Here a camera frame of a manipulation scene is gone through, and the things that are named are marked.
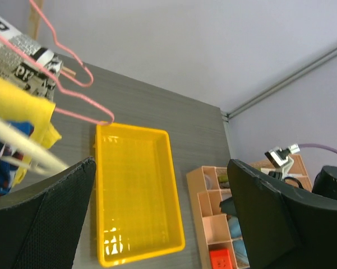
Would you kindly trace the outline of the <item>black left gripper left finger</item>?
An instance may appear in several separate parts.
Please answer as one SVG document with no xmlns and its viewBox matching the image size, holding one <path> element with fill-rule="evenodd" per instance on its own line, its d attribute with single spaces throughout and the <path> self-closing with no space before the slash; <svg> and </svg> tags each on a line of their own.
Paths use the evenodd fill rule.
<svg viewBox="0 0 337 269">
<path fill-rule="evenodd" d="M 0 197 L 0 268 L 72 268 L 95 173 L 88 157 Z"/>
</svg>

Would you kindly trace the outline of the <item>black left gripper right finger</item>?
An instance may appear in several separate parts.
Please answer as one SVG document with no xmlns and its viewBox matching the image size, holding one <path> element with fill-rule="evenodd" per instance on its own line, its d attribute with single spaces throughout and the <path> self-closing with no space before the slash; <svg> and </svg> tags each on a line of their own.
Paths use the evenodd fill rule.
<svg viewBox="0 0 337 269">
<path fill-rule="evenodd" d="M 251 268 L 337 268 L 337 200 L 238 159 L 227 174 Z"/>
</svg>

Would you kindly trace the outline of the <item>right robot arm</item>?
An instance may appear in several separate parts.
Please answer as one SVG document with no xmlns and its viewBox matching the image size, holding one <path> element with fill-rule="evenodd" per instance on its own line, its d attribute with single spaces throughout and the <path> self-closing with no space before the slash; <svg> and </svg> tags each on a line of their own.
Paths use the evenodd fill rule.
<svg viewBox="0 0 337 269">
<path fill-rule="evenodd" d="M 337 200 L 337 166 L 325 165 L 317 174 L 312 193 Z"/>
</svg>

